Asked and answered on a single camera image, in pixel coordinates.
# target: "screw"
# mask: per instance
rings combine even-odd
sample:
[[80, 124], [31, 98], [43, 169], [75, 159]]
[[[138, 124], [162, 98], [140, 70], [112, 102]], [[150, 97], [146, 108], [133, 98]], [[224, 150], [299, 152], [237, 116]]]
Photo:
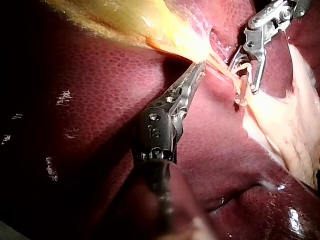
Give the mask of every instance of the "screw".
[[254, 19], [252, 19], [252, 22], [257, 24], [260, 21], [259, 17], [255, 17]]
[[159, 121], [160, 120], [160, 116], [157, 113], [153, 112], [153, 113], [149, 114], [149, 119], [151, 121]]
[[255, 44], [253, 41], [250, 41], [246, 45], [248, 46], [248, 48], [252, 48]]

